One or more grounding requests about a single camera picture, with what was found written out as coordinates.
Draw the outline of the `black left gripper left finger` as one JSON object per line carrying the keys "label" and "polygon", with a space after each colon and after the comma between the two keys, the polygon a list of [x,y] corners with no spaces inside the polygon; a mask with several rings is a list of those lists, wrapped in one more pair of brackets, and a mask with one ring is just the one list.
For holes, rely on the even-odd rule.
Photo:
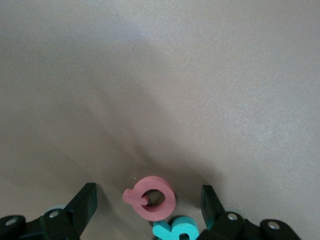
{"label": "black left gripper left finger", "polygon": [[0,219],[2,240],[79,240],[97,210],[97,184],[86,183],[64,208],[54,208],[35,220],[23,215]]}

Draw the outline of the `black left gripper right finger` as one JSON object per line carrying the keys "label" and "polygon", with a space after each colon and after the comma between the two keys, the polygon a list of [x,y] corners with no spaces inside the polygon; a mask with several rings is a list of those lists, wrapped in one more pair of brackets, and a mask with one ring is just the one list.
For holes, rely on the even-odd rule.
{"label": "black left gripper right finger", "polygon": [[233,211],[226,211],[215,190],[203,185],[201,212],[206,229],[200,240],[299,240],[297,233],[285,222],[264,219],[255,225]]}

